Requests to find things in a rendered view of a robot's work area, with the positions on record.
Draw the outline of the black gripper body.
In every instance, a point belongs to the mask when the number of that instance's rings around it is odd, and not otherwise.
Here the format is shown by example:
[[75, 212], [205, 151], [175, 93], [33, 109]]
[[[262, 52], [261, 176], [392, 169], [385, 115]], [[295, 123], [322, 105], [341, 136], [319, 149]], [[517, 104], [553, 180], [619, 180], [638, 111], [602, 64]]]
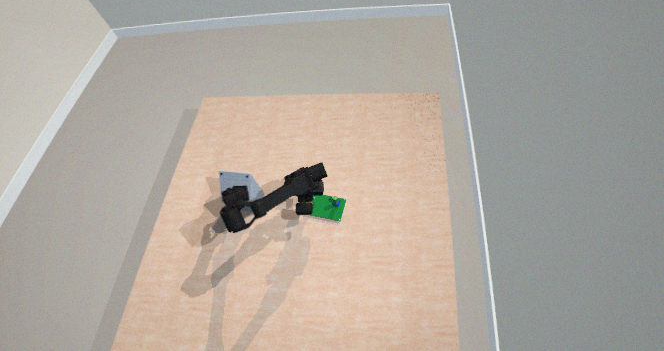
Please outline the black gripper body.
[[308, 198], [307, 193], [300, 196], [300, 203], [296, 204], [296, 214], [297, 215], [311, 215], [313, 213], [312, 203], [306, 202], [310, 201], [311, 198]]

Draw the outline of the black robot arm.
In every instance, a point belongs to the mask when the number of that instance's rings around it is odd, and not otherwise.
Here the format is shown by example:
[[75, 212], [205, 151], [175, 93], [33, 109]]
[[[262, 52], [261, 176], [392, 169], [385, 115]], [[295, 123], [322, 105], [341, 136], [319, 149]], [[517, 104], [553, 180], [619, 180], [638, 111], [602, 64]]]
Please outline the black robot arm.
[[[311, 167], [301, 167], [284, 177], [283, 186], [253, 202], [248, 202], [250, 198], [247, 186], [233, 186], [221, 193], [225, 207], [223, 206], [219, 213], [228, 232], [239, 232], [249, 228], [257, 219], [292, 196], [306, 193], [308, 198], [311, 198], [311, 195], [322, 196], [324, 183], [321, 179], [325, 177], [328, 176], [322, 162]], [[245, 206], [251, 207], [255, 215], [249, 223], [245, 222], [240, 212]]]

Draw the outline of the green circuit board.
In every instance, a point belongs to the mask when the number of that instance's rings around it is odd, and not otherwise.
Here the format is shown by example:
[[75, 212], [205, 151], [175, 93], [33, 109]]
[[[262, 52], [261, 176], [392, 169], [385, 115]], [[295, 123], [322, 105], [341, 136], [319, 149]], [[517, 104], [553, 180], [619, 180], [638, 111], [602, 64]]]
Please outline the green circuit board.
[[341, 221], [346, 199], [337, 196], [313, 196], [311, 215]]

